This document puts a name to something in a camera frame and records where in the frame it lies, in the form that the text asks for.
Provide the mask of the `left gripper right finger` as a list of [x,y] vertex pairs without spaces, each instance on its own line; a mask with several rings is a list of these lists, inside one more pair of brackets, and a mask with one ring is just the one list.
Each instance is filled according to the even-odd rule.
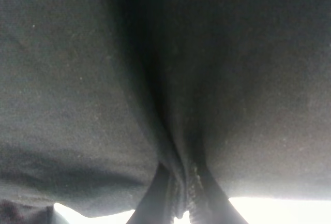
[[240,224],[247,221],[230,203],[209,170],[191,166],[191,223]]

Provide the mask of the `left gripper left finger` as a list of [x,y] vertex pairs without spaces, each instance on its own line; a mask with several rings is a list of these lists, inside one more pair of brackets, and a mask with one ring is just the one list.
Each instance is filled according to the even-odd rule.
[[166,194],[169,182],[167,169],[159,164],[150,187],[127,224],[161,224],[165,217]]

